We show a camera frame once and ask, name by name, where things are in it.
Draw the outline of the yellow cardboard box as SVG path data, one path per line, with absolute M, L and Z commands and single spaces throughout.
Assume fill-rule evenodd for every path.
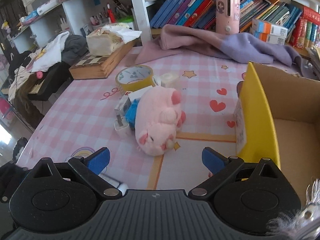
M 249 62 L 238 90 L 237 155 L 271 158 L 305 204 L 319 178 L 319 81 Z

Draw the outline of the pink cylindrical dispenser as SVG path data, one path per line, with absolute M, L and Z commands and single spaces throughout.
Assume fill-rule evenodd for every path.
M 216 32 L 232 35 L 240 29 L 240 0 L 216 0 Z

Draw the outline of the pink plush pig toy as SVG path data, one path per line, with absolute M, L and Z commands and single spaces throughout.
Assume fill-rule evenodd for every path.
M 137 106 L 135 137 L 147 155 L 159 156 L 174 148 L 177 131 L 185 122 L 181 93 L 155 86 L 145 92 Z

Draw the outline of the yellow tape roll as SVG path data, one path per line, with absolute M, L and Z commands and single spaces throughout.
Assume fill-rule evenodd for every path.
M 135 65 L 124 68 L 116 75 L 115 81 L 122 94 L 155 86 L 153 82 L 153 70 L 146 65 Z

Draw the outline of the row of leaning books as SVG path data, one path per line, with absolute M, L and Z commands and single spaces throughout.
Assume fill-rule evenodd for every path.
M 165 0 L 150 20 L 150 27 L 163 28 L 167 24 L 214 30 L 216 8 L 224 9 L 217 0 Z M 269 0 L 240 0 L 240 31 L 247 30 L 253 19 L 280 25 L 292 31 L 303 14 L 302 9 L 291 3 Z

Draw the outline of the red dictionary books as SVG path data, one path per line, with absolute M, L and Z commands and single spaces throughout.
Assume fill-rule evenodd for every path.
M 302 13 L 295 23 L 289 44 L 299 49 L 319 46 L 319 13 L 305 5 L 300 9 Z

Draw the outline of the blue small item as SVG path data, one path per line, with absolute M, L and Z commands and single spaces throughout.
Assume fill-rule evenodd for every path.
M 127 120 L 127 123 L 129 124 L 129 127 L 132 130 L 135 129 L 135 120 L 136 120 L 138 104 L 139 104 L 139 100 L 135 99 L 133 103 L 131 103 L 131 106 L 129 107 L 129 109 L 125 114 L 125 119 Z

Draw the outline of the white power adapter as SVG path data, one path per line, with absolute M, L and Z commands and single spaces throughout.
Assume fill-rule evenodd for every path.
M 117 115 L 117 118 L 114 121 L 114 129 L 117 135 L 122 139 L 132 135 L 130 125 L 123 116 Z

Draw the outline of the white charger block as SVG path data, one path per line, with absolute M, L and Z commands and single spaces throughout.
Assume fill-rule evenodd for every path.
M 130 102 L 133 103 L 135 100 L 139 101 L 141 99 L 141 97 L 143 96 L 143 94 L 151 88 L 152 88 L 152 86 L 148 86 L 148 87 L 144 87 L 142 89 L 139 89 L 137 91 L 130 92 L 128 94 Z

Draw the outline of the small white red box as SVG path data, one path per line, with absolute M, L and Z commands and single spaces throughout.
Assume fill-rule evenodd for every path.
M 123 95 L 122 98 L 119 100 L 118 104 L 114 108 L 116 115 L 125 116 L 128 109 L 131 106 L 131 101 L 128 95 Z

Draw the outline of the pink purple cloth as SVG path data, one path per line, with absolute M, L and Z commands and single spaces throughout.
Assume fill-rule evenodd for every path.
M 302 57 L 291 46 L 267 43 L 250 33 L 225 35 L 170 24 L 163 27 L 159 37 L 142 47 L 133 63 L 143 64 L 185 50 L 238 63 L 278 61 L 289 67 L 302 66 Z

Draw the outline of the cream square bottle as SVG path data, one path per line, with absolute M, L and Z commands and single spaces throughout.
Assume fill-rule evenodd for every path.
M 160 76 L 161 86 L 165 88 L 179 89 L 180 76 L 176 73 L 165 73 Z

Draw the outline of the dark grey garment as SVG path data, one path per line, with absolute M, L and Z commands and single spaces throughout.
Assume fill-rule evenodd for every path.
M 80 35 L 69 35 L 65 41 L 65 48 L 61 53 L 62 62 L 72 66 L 88 53 L 87 40 Z

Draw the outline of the white t-shirt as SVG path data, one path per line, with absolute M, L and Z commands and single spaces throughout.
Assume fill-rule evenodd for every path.
M 54 64 L 62 61 L 62 51 L 65 48 L 65 42 L 70 32 L 60 33 L 49 42 L 44 48 L 40 48 L 31 53 L 31 61 L 26 67 L 27 72 L 35 73 L 38 71 L 47 72 Z

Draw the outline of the orange white medicine box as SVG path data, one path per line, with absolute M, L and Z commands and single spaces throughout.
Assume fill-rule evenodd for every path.
M 262 21 L 260 19 L 253 19 L 250 27 L 250 33 L 270 44 L 284 45 L 287 38 L 288 29 L 277 24 Z

